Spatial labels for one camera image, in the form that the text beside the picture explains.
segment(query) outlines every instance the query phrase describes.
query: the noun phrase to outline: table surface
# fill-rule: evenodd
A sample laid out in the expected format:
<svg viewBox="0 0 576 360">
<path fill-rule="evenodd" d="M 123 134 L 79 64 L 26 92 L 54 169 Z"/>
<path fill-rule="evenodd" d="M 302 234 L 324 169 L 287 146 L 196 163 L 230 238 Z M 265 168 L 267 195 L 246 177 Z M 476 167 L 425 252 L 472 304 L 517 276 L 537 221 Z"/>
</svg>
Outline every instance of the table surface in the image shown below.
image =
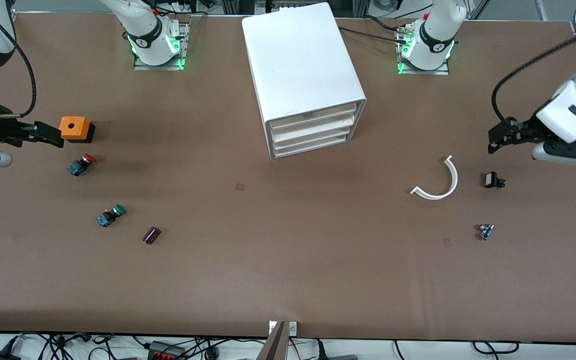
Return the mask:
<svg viewBox="0 0 576 360">
<path fill-rule="evenodd" d="M 576 167 L 530 145 L 487 153 L 494 84 L 567 23 L 466 22 L 450 76 L 397 75 L 391 43 L 345 33 L 367 98 L 354 138 L 272 161 L 241 22 L 205 18 L 184 71 L 133 71 L 112 14 L 19 15 L 28 120 L 87 116 L 96 134 L 0 144 L 14 156 L 0 169 L 0 330 L 247 337 L 284 319 L 300 337 L 576 342 Z M 501 110 L 527 119 L 575 71 L 576 45 L 512 80 Z M 0 103 L 29 101 L 16 55 Z M 74 177 L 84 152 L 98 164 Z M 445 192 L 448 155 L 455 192 L 409 194 Z M 489 171 L 507 187 L 484 188 Z M 99 227 L 116 203 L 127 214 Z"/>
</svg>

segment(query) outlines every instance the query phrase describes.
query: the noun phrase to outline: orange box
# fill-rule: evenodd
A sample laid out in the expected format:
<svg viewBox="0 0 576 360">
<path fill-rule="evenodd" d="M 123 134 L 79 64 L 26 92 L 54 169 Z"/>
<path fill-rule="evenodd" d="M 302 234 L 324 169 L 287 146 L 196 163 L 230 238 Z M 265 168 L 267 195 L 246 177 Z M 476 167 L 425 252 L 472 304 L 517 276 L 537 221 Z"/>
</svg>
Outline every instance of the orange box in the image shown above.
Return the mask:
<svg viewBox="0 0 576 360">
<path fill-rule="evenodd" d="M 59 124 L 61 138 L 73 143 L 91 143 L 95 125 L 86 116 L 64 116 Z"/>
</svg>

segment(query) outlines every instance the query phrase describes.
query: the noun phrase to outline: white box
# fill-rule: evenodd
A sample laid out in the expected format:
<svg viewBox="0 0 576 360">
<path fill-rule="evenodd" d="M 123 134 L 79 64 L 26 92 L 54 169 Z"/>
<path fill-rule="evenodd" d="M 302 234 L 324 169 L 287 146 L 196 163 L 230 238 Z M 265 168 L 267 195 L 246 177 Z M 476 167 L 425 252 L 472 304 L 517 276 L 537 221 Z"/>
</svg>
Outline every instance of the white box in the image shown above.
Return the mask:
<svg viewBox="0 0 576 360">
<path fill-rule="evenodd" d="M 350 141 L 366 95 L 328 3 L 241 24 L 270 158 Z"/>
</svg>

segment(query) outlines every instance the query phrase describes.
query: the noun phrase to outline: red wire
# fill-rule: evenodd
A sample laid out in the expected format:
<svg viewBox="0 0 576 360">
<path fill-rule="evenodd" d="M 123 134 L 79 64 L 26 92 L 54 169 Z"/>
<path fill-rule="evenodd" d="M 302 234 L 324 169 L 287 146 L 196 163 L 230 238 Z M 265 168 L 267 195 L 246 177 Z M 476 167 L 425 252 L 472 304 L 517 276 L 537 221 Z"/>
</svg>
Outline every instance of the red wire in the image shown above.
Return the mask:
<svg viewBox="0 0 576 360">
<path fill-rule="evenodd" d="M 292 344 L 292 348 L 294 349 L 295 354 L 297 354 L 297 359 L 302 360 L 302 357 L 299 355 L 299 350 L 297 350 L 297 345 L 293 339 L 290 339 L 290 344 Z"/>
</svg>

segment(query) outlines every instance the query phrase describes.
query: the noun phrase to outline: slatted opening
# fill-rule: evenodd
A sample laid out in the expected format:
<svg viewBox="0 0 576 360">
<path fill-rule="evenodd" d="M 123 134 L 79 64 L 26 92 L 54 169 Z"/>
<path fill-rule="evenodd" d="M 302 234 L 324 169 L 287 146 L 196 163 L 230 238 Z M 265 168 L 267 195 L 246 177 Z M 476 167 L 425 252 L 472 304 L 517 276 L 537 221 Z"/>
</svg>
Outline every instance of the slatted opening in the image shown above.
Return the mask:
<svg viewBox="0 0 576 360">
<path fill-rule="evenodd" d="M 357 104 L 346 104 L 272 121 L 272 152 L 286 157 L 345 142 L 356 111 Z"/>
</svg>

